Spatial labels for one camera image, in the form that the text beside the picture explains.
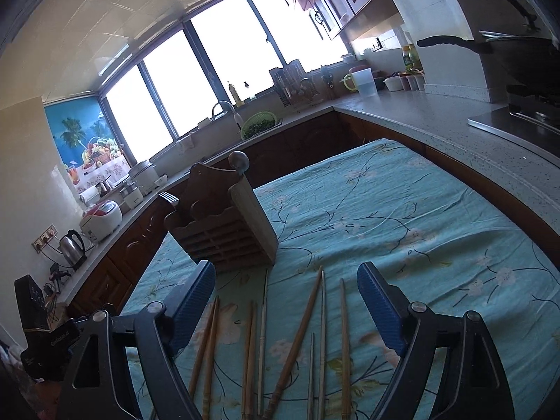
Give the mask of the silver metal fork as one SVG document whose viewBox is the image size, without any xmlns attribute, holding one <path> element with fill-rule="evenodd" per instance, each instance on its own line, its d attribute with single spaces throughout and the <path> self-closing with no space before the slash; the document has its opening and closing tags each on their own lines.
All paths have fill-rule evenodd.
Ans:
<svg viewBox="0 0 560 420">
<path fill-rule="evenodd" d="M 176 209 L 180 203 L 180 200 L 168 191 L 161 191 L 159 197 L 168 202 L 174 209 Z"/>
</svg>

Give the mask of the silver metal spoon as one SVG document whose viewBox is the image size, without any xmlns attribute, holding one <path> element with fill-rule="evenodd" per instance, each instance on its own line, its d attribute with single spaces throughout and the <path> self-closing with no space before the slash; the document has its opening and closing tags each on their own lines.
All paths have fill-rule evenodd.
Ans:
<svg viewBox="0 0 560 420">
<path fill-rule="evenodd" d="M 250 168 L 250 160 L 242 151 L 232 151 L 228 155 L 230 167 L 237 173 L 239 177 L 243 177 L 245 172 Z"/>
</svg>

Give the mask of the black speaker box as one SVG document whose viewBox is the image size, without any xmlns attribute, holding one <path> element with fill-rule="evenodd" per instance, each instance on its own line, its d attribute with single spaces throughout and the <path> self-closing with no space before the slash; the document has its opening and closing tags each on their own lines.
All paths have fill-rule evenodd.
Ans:
<svg viewBox="0 0 560 420">
<path fill-rule="evenodd" d="M 43 292 L 31 275 L 14 281 L 20 321 L 24 330 L 48 330 L 48 313 Z"/>
</svg>

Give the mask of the steel electric kettle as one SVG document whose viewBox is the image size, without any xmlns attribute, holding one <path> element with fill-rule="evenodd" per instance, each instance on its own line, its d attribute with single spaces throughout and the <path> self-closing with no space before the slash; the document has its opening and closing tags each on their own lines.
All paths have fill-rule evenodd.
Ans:
<svg viewBox="0 0 560 420">
<path fill-rule="evenodd" d="M 77 230 L 68 230 L 59 241 L 59 250 L 74 271 L 77 271 L 86 260 L 84 240 Z"/>
</svg>

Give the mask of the white red rice cooker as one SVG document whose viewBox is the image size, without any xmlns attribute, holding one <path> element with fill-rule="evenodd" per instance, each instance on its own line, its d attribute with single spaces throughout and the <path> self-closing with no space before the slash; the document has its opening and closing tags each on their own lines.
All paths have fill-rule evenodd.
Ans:
<svg viewBox="0 0 560 420">
<path fill-rule="evenodd" d="M 87 210 L 80 222 L 82 233 L 92 242 L 99 243 L 110 235 L 123 219 L 120 206 L 113 200 L 104 201 Z"/>
</svg>

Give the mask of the carved dark wooden chopstick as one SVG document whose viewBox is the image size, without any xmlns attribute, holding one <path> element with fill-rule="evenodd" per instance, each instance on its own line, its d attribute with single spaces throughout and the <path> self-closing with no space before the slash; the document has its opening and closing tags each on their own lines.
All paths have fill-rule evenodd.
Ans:
<svg viewBox="0 0 560 420">
<path fill-rule="evenodd" d="M 320 267 L 314 285 L 312 287 L 312 290 L 309 294 L 306 309 L 304 311 L 297 332 L 292 341 L 292 346 L 289 349 L 288 356 L 283 365 L 282 371 L 279 374 L 272 396 L 268 400 L 267 408 L 265 408 L 263 419 L 273 418 L 273 415 L 275 414 L 278 405 L 280 403 L 283 392 L 285 391 L 286 386 L 288 385 L 289 375 L 292 373 L 292 367 L 295 364 L 297 357 L 299 356 L 303 339 L 308 330 L 308 324 L 312 317 L 312 311 L 318 296 L 319 287 L 321 286 L 322 279 L 323 279 L 323 268 Z"/>
</svg>

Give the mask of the teal floral tablecloth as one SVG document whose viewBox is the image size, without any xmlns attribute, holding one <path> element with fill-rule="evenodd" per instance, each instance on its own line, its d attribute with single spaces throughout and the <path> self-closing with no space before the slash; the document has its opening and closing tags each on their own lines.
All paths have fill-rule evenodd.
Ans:
<svg viewBox="0 0 560 420">
<path fill-rule="evenodd" d="M 392 140 L 252 190 L 273 257 L 176 213 L 124 311 L 202 419 L 555 419 L 559 271 L 515 223 Z"/>
</svg>

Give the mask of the small white steamer pot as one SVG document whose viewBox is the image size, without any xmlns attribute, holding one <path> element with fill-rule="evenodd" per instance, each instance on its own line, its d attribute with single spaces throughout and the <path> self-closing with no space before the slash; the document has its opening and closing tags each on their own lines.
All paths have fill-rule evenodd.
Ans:
<svg viewBox="0 0 560 420">
<path fill-rule="evenodd" d="M 143 195 L 138 185 L 134 182 L 126 183 L 120 188 L 120 196 L 130 210 L 133 210 L 143 201 Z"/>
</svg>

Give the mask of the white steel cooking pot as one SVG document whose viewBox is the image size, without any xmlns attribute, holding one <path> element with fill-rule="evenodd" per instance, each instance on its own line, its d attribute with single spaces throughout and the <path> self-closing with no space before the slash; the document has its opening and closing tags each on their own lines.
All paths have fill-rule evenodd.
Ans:
<svg viewBox="0 0 560 420">
<path fill-rule="evenodd" d="M 147 196 L 156 187 L 160 178 L 155 165 L 146 159 L 132 167 L 128 173 L 131 181 L 135 182 L 143 196 Z"/>
</svg>

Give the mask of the chrome sink faucet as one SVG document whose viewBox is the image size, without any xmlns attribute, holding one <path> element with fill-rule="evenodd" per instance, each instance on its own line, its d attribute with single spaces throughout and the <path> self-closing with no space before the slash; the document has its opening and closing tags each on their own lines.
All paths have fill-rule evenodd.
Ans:
<svg viewBox="0 0 560 420">
<path fill-rule="evenodd" d="M 233 121 L 239 130 L 242 129 L 243 119 L 237 111 L 236 107 L 232 105 L 228 100 L 219 100 L 211 110 L 211 120 L 221 119 L 227 115 L 232 116 Z"/>
</svg>

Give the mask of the green colander with greens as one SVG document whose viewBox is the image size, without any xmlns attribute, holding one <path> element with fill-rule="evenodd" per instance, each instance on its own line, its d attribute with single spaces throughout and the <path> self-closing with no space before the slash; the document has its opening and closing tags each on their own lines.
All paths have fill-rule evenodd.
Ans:
<svg viewBox="0 0 560 420">
<path fill-rule="evenodd" d="M 251 139 L 255 135 L 261 134 L 268 129 L 271 129 L 278 123 L 278 120 L 273 112 L 261 111 L 258 112 L 245 121 L 241 128 L 241 139 Z"/>
</svg>

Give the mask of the yellow dish soap bottle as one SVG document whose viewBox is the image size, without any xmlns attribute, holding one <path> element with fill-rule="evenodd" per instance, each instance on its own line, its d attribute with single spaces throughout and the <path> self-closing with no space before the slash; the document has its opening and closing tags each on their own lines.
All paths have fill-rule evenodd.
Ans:
<svg viewBox="0 0 560 420">
<path fill-rule="evenodd" d="M 239 97 L 239 95 L 236 91 L 236 88 L 231 83 L 228 84 L 228 88 L 229 88 L 230 94 L 233 97 L 234 102 L 236 103 L 236 106 L 240 107 L 241 105 L 243 105 L 244 100 L 240 99 L 240 97 Z"/>
</svg>

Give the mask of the gas stove top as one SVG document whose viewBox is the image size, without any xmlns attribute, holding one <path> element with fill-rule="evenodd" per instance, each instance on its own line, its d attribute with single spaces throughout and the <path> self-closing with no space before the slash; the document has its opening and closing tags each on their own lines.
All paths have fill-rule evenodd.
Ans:
<svg viewBox="0 0 560 420">
<path fill-rule="evenodd" d="M 507 105 L 468 119 L 468 125 L 497 135 L 559 166 L 559 94 L 525 85 L 506 87 Z"/>
</svg>

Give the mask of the dish drying rack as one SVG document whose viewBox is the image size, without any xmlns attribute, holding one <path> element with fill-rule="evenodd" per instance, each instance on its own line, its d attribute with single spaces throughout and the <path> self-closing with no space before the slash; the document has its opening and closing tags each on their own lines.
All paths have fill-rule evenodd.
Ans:
<svg viewBox="0 0 560 420">
<path fill-rule="evenodd" d="M 296 59 L 284 67 L 275 67 L 268 71 L 272 78 L 272 88 L 285 106 L 310 103 L 319 92 L 312 78 Z"/>
</svg>

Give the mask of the white bowl on counter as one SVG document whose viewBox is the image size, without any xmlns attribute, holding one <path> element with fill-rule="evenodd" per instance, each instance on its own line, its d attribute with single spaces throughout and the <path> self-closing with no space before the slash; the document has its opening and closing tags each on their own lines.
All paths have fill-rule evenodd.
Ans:
<svg viewBox="0 0 560 420">
<path fill-rule="evenodd" d="M 387 88 L 387 90 L 390 92 L 398 92 L 404 90 L 404 86 L 400 80 L 400 76 L 387 77 L 384 80 L 384 85 Z"/>
</svg>

